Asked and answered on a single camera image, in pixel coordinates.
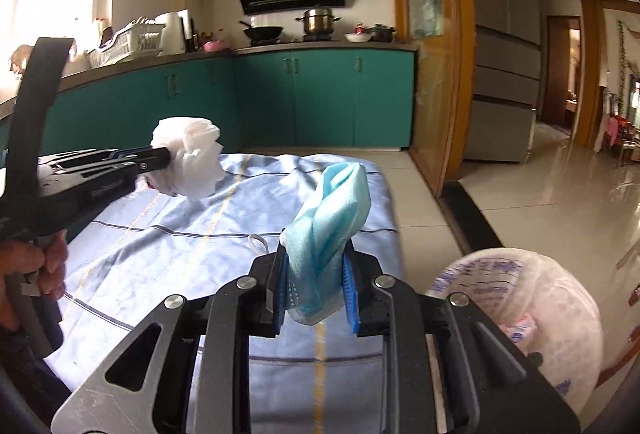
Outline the blue checked tablecloth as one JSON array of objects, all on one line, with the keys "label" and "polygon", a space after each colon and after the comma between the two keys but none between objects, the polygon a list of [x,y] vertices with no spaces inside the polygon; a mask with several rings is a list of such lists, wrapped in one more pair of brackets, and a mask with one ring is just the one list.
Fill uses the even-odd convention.
[{"label": "blue checked tablecloth", "polygon": [[[337,160],[321,151],[227,154],[206,199],[139,186],[113,203],[70,236],[53,372],[76,388],[162,298],[194,300],[245,275],[257,255],[276,250]],[[378,432],[382,348],[379,338],[354,336],[343,312],[313,327],[287,320],[276,338],[252,339],[253,431]]]}]

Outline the wooden door frame partition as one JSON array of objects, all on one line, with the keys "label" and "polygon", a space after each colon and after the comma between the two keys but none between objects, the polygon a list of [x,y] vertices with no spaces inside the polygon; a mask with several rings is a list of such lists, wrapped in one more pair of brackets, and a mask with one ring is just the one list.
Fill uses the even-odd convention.
[{"label": "wooden door frame partition", "polygon": [[416,50],[410,157],[432,194],[458,178],[475,71],[474,0],[395,0],[397,38]]}]

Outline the white bag with red item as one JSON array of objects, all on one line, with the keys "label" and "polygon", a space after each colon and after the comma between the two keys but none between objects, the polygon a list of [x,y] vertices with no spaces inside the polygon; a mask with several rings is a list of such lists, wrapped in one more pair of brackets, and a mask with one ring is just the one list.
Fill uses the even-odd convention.
[{"label": "white bag with red item", "polygon": [[204,118],[173,116],[159,120],[154,128],[151,147],[166,148],[170,161],[166,168],[149,172],[148,185],[166,196],[183,196],[200,200],[215,192],[224,178],[218,142],[220,128]]}]

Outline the white plastic trash bag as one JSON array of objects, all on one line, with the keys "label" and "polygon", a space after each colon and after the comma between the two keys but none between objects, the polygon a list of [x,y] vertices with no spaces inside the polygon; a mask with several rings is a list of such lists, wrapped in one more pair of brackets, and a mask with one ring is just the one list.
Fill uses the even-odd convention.
[{"label": "white plastic trash bag", "polygon": [[496,324],[530,313],[538,326],[523,354],[541,354],[540,372],[576,414],[599,379],[603,328],[597,303],[557,261],[523,249],[476,251],[450,264],[426,291],[462,292]]}]

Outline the pink container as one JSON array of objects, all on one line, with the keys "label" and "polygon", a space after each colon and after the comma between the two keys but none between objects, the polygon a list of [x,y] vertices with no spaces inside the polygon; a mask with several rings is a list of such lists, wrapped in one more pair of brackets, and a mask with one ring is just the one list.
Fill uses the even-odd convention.
[{"label": "pink container", "polygon": [[228,50],[229,44],[225,40],[207,40],[201,46],[205,53],[217,53]]}]

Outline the black wok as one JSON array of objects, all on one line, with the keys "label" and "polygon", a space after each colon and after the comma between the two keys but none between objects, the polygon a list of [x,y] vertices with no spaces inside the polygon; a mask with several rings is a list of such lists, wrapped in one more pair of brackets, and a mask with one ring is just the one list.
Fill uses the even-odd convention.
[{"label": "black wok", "polygon": [[255,27],[243,20],[240,20],[239,24],[242,24],[243,32],[250,40],[251,46],[277,42],[283,32],[283,28],[278,26]]}]

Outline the grey refrigerator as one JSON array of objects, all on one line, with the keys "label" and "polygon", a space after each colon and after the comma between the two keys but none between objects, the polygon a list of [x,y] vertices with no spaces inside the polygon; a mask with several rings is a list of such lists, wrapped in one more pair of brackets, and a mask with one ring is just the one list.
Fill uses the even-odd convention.
[{"label": "grey refrigerator", "polygon": [[540,87],[538,0],[474,0],[475,72],[464,158],[522,163]]}]

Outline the white electric kettle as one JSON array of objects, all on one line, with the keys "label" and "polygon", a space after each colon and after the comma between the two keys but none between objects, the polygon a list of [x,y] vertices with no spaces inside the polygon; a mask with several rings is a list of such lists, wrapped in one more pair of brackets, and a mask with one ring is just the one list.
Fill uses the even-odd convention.
[{"label": "white electric kettle", "polygon": [[186,53],[186,41],[192,38],[191,18],[187,9],[165,12],[155,17],[157,24],[164,26],[160,35],[160,53],[179,55]]}]

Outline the dark small pot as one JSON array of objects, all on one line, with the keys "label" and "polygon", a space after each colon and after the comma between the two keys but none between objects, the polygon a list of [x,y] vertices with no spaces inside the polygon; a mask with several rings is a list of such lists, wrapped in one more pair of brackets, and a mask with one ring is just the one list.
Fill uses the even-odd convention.
[{"label": "dark small pot", "polygon": [[375,24],[368,29],[371,35],[371,42],[393,43],[396,29],[394,27],[384,26],[384,24]]}]

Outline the steel stock pot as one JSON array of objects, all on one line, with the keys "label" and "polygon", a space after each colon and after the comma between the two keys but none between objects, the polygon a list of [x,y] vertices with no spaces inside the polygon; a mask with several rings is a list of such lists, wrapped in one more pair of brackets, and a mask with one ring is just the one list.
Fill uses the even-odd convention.
[{"label": "steel stock pot", "polygon": [[296,17],[296,21],[303,24],[305,36],[331,35],[335,24],[341,20],[329,7],[315,7],[304,11],[303,16]]}]

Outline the blue face mask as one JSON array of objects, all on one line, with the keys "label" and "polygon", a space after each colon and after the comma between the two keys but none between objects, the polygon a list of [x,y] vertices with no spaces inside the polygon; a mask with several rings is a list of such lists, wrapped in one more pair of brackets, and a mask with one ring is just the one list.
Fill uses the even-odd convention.
[{"label": "blue face mask", "polygon": [[366,224],[371,196],[366,168],[355,161],[327,166],[292,223],[280,233],[288,256],[286,309],[304,326],[344,306],[343,255]]}]

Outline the white bowl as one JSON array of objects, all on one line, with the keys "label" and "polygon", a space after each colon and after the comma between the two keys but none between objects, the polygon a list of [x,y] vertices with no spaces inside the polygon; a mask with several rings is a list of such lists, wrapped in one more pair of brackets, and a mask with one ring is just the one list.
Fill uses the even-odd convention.
[{"label": "white bowl", "polygon": [[361,33],[352,32],[352,33],[346,33],[344,35],[344,38],[346,38],[346,41],[349,43],[367,43],[372,38],[372,35],[370,35],[370,33],[367,33],[367,32],[361,32]]}]

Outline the white dish rack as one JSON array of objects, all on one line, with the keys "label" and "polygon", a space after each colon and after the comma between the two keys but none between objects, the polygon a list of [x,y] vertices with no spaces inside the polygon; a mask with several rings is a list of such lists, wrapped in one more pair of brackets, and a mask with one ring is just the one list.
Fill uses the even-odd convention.
[{"label": "white dish rack", "polygon": [[95,50],[88,57],[93,69],[118,64],[138,58],[155,57],[160,54],[160,38],[166,24],[141,19],[128,24],[116,32],[111,41]]}]

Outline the pink plastic bag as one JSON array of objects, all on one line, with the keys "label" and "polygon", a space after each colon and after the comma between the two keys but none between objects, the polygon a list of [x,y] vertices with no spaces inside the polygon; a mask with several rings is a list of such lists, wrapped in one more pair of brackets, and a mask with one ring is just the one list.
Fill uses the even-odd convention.
[{"label": "pink plastic bag", "polygon": [[536,319],[530,313],[524,313],[513,324],[499,324],[499,328],[519,347],[529,346],[538,330]]}]

